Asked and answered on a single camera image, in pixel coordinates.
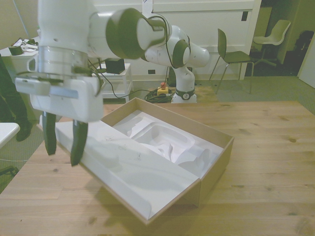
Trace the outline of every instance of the wire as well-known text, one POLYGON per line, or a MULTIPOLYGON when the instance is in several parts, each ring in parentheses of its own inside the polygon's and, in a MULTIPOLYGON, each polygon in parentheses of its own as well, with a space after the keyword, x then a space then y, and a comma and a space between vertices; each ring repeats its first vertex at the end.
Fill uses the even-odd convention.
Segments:
POLYGON ((167 46, 167 42, 168 42, 168 40, 169 40, 168 36, 169 36, 169 34, 170 34, 170 29, 169 29, 169 27, 167 27, 167 26, 168 26, 168 23, 166 22, 166 19, 165 19, 162 15, 152 16, 152 17, 150 17, 149 19, 152 19, 152 18, 160 18, 160 19, 163 20, 163 22, 164 22, 164 24, 165 24, 165 27, 166 27, 166 31, 165 31, 165 34, 166 34, 165 46, 166 46, 166 51, 167 51, 168 59, 169 59, 169 62, 171 63, 171 65, 172 65, 172 67, 173 67, 173 68, 176 68, 176 67, 174 67, 174 65, 173 65, 173 62, 172 62, 172 59, 171 59, 171 56, 170 56, 170 53, 169 53, 169 50, 168 50, 168 46, 167 46))
POLYGON ((0 159, 0 161, 12 161, 12 160, 0 159))
MULTIPOLYGON (((91 66, 94 67, 95 70, 97 70, 97 68, 91 63, 90 60, 89 60, 89 63, 91 64, 91 66)), ((118 96, 115 94, 113 84, 103 75, 103 73, 97 73, 97 71, 95 71, 95 70, 93 70, 93 73, 96 74, 97 77, 99 77, 99 74, 101 74, 101 75, 106 79, 106 81, 110 84, 110 86, 112 87, 112 92, 113 92, 113 94, 114 94, 114 96, 115 96, 116 98, 128 97, 129 95, 134 94, 134 93, 136 93, 136 92, 138 92, 138 91, 147 91, 147 92, 150 92, 150 90, 139 89, 139 90, 136 90, 136 91, 134 91, 134 92, 129 93, 128 95, 125 95, 125 96, 122 96, 122 97, 118 97, 118 96)), ((101 91, 104 87, 105 87, 105 83, 101 86, 101 88, 100 88, 99 91, 101 91)))

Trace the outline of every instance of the open box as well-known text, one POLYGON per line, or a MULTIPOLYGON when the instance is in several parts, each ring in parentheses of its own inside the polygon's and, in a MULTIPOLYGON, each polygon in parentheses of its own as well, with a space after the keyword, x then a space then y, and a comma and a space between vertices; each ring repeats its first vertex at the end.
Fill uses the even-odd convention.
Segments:
MULTIPOLYGON (((56 124, 71 150, 72 122, 56 124)), ((234 138, 135 98, 89 123, 80 164, 145 224, 179 198, 199 206, 224 172, 234 138)))

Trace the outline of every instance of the robotic arm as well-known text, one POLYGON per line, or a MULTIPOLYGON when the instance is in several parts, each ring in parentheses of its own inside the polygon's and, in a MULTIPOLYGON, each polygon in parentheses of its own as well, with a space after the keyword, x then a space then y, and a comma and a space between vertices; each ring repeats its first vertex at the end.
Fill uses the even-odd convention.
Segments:
POLYGON ((41 40, 34 70, 28 63, 35 75, 16 78, 15 84, 43 111, 49 155, 56 151, 56 115, 74 119, 72 166, 82 158, 88 122, 103 116, 101 82, 91 76, 88 57, 141 57, 172 66, 177 78, 174 102, 195 102, 194 75, 186 65, 205 66, 209 53, 163 17, 145 17, 133 8, 99 13, 89 0, 39 0, 38 23, 41 40))

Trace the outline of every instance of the black cable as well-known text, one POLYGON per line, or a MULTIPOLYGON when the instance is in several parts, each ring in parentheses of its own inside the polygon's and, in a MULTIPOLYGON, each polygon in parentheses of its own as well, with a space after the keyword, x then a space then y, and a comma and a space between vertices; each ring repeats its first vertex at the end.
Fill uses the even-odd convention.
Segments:
MULTIPOLYGON (((91 66, 93 66, 93 67, 95 68, 95 70, 97 70, 97 68, 91 63, 90 60, 89 60, 89 63, 91 64, 91 66)), ((118 96, 115 94, 113 84, 103 75, 103 73, 97 73, 97 72, 95 72, 95 71, 93 71, 93 73, 96 74, 96 75, 98 75, 98 76, 99 76, 99 74, 101 74, 101 75, 106 79, 106 81, 111 85, 111 87, 112 87, 112 92, 113 92, 113 94, 114 94, 114 96, 115 96, 116 98, 124 98, 124 97, 127 97, 127 96, 129 96, 129 95, 131 95, 131 94, 134 94, 135 92, 138 92, 138 91, 147 91, 147 92, 150 92, 149 90, 139 89, 139 90, 136 90, 136 91, 134 91, 134 92, 129 93, 128 95, 125 95, 125 96, 122 96, 122 97, 118 97, 118 96)))

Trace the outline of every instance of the wooden table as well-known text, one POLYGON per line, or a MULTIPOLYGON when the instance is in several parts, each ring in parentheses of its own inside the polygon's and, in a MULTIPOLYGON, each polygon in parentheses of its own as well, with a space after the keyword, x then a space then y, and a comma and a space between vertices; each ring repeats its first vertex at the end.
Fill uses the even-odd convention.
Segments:
POLYGON ((235 136, 201 207, 180 199, 145 226, 64 151, 48 156, 42 144, 0 195, 0 235, 315 235, 314 115, 298 102, 160 106, 235 136))

